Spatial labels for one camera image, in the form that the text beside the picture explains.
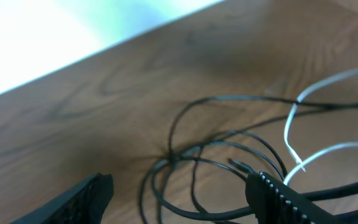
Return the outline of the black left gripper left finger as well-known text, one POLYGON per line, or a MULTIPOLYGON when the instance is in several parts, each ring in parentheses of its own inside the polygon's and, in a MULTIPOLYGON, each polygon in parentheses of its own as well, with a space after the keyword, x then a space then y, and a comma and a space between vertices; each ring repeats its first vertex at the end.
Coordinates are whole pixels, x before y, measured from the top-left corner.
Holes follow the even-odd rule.
POLYGON ((13 224, 100 224, 113 195, 112 175, 95 173, 13 224))

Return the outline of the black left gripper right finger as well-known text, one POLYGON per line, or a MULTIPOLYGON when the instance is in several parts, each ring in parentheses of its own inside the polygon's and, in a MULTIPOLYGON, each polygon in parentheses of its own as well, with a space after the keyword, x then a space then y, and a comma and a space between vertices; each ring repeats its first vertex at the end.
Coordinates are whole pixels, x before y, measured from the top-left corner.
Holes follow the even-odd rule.
POLYGON ((259 223, 337 224, 337 218, 264 172, 249 174, 246 199, 259 223))

